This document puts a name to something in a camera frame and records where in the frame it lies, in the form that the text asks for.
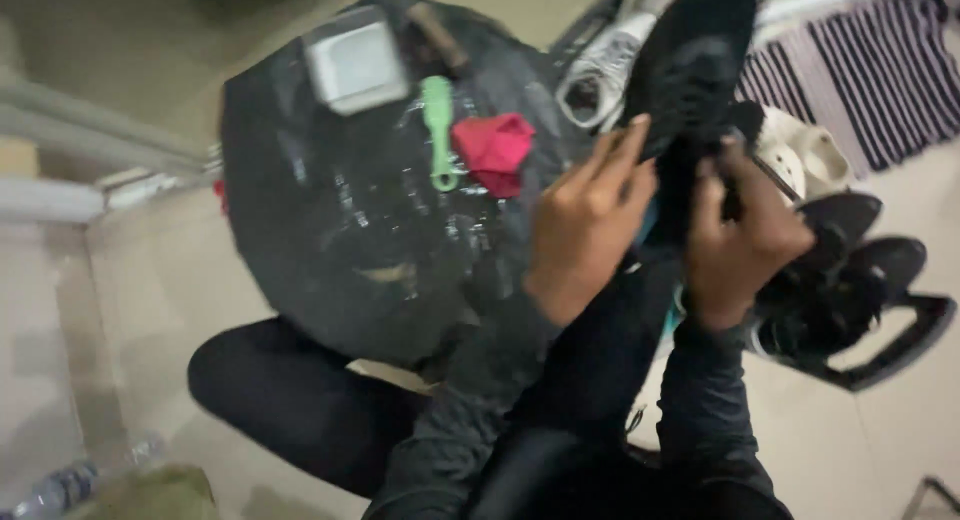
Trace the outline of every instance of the wooden handle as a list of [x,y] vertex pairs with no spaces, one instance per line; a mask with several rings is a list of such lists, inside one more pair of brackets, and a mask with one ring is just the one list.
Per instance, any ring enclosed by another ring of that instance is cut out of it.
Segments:
[[414,4],[410,10],[407,10],[407,18],[423,31],[427,42],[437,48],[443,62],[451,71],[459,75],[467,70],[467,63],[470,62],[467,52],[460,47],[453,35],[450,35],[450,31],[441,23],[430,4],[426,2]]

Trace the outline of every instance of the white plastic container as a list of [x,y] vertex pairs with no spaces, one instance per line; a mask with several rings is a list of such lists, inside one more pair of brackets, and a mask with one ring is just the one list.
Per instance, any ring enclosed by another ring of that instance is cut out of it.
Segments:
[[300,39],[314,96],[334,113],[349,116],[410,94],[394,33],[377,6],[340,14]]

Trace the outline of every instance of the black trousers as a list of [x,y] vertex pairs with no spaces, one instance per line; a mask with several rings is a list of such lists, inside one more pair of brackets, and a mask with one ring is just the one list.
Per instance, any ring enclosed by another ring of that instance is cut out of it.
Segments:
[[[622,443],[670,305],[662,279],[617,277],[568,327],[514,426],[559,428]],[[429,398],[347,370],[349,359],[282,317],[226,330],[199,347],[189,389],[213,416],[311,475],[363,497],[380,488],[393,447]]]

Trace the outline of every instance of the person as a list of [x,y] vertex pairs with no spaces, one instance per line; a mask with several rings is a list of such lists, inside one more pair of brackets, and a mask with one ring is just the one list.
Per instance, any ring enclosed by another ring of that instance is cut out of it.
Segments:
[[[636,316],[677,276],[656,257],[618,270],[657,188],[655,161],[638,163],[649,127],[641,115],[602,136],[546,189],[523,289],[453,354],[366,519],[790,518],[757,459],[741,354],[756,293],[814,235],[733,137],[697,166],[687,318],[660,391],[661,467],[624,446],[660,336]],[[722,218],[721,169],[738,188],[736,222]]]

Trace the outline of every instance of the red cloth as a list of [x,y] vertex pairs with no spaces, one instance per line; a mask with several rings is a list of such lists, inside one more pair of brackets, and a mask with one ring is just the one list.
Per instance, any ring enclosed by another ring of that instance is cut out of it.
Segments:
[[517,172],[536,132],[520,113],[466,118],[453,125],[453,148],[470,175],[494,197],[521,193]]

